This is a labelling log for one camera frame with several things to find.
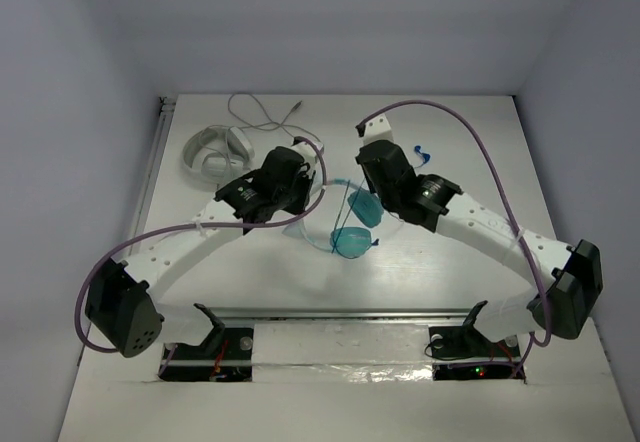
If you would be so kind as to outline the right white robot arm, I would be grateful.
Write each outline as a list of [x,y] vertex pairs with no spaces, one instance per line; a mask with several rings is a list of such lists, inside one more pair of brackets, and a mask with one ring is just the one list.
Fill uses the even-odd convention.
[[356,161],[384,209],[477,250],[530,283],[517,296],[473,307],[461,332],[466,350],[483,355],[508,336],[542,330],[566,340],[579,337],[603,289],[595,244],[580,240],[570,246],[530,230],[513,230],[456,184],[416,174],[390,141],[361,147]]

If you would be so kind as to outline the teal over-ear headphones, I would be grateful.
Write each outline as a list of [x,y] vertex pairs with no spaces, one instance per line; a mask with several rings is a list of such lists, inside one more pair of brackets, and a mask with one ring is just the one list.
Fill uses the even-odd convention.
[[313,182],[311,194],[330,187],[344,189],[331,230],[310,233],[305,222],[298,220],[282,230],[285,236],[304,241],[321,252],[354,260],[378,247],[382,239],[392,237],[403,227],[404,222],[387,212],[377,195],[364,187],[364,182],[334,178],[322,184],[317,180]]

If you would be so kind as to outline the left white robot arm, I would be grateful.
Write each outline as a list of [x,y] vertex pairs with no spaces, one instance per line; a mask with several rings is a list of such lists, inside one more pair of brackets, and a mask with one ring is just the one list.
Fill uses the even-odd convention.
[[317,174],[325,174],[321,149],[297,137],[278,146],[262,166],[219,189],[191,222],[149,232],[153,244],[121,261],[111,250],[83,283],[76,313],[109,341],[108,353],[136,357],[154,343],[177,344],[200,356],[220,348],[223,323],[202,303],[176,307],[163,296],[187,272],[254,229],[276,228],[278,212],[296,222],[318,203],[310,198]]

